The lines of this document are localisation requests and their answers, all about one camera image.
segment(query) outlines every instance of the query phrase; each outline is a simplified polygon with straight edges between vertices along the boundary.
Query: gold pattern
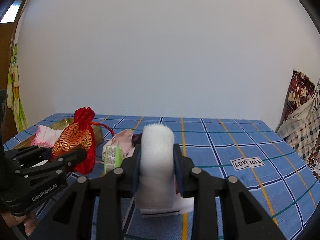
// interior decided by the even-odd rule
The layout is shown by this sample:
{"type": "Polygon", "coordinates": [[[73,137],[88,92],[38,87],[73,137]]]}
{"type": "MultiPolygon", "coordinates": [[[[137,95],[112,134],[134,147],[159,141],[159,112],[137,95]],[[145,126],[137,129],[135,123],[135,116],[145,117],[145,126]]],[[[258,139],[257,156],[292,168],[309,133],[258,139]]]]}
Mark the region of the gold pattern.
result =
{"type": "Polygon", "coordinates": [[[59,139],[53,146],[52,155],[58,157],[61,154],[72,151],[77,147],[82,147],[86,151],[92,145],[92,135],[88,129],[79,130],[79,124],[73,123],[69,125],[60,135],[59,139]]]}

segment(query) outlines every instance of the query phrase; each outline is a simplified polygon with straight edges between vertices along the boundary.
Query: floral curtain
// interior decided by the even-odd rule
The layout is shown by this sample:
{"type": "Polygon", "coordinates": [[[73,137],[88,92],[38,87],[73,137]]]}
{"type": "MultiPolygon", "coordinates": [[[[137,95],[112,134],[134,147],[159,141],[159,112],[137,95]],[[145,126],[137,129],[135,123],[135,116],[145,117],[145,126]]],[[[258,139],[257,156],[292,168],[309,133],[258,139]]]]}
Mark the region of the floral curtain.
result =
{"type": "Polygon", "coordinates": [[[17,131],[21,132],[28,128],[27,120],[23,112],[20,95],[19,95],[19,72],[17,65],[17,49],[18,45],[15,44],[11,57],[11,63],[8,75],[7,87],[7,106],[12,109],[14,121],[16,123],[17,131]]]}

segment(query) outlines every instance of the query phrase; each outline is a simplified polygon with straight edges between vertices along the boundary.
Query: love sole label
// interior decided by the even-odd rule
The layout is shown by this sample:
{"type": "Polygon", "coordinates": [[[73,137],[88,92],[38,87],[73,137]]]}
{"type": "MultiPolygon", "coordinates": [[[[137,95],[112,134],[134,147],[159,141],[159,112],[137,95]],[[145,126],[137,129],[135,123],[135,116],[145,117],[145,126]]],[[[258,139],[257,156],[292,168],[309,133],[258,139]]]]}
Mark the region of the love sole label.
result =
{"type": "Polygon", "coordinates": [[[256,168],[264,165],[263,161],[259,157],[239,158],[230,161],[236,171],[243,170],[245,168],[256,168]]]}

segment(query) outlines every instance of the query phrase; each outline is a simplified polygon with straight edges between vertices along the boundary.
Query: white fluffy object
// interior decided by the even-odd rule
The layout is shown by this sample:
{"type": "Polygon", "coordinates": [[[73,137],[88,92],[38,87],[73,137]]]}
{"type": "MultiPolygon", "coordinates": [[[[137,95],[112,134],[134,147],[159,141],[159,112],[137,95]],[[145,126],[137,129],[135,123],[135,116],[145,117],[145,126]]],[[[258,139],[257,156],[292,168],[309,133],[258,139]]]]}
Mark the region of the white fluffy object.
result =
{"type": "Polygon", "coordinates": [[[143,128],[140,177],[135,203],[142,209],[172,208],[175,200],[174,134],[162,124],[143,128]]]}

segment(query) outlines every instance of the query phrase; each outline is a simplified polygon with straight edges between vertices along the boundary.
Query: person's hand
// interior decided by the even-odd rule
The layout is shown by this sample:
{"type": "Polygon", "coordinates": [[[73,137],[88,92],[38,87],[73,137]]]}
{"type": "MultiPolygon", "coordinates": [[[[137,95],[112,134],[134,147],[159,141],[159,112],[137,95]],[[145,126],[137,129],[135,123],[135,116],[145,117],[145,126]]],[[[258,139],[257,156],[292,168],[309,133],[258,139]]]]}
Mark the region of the person's hand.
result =
{"type": "Polygon", "coordinates": [[[39,221],[37,219],[37,215],[35,211],[30,212],[25,220],[23,221],[26,235],[29,237],[32,232],[35,230],[36,226],[38,225],[39,221]]]}
{"type": "Polygon", "coordinates": [[[35,211],[32,211],[28,215],[24,215],[22,217],[16,217],[11,213],[1,213],[1,215],[8,227],[14,227],[23,222],[27,236],[31,235],[39,223],[35,211]]]}
{"type": "Polygon", "coordinates": [[[27,218],[27,216],[22,216],[22,217],[16,217],[12,215],[11,213],[1,213],[4,221],[7,223],[8,227],[14,227],[18,224],[20,224],[23,220],[27,218]]]}

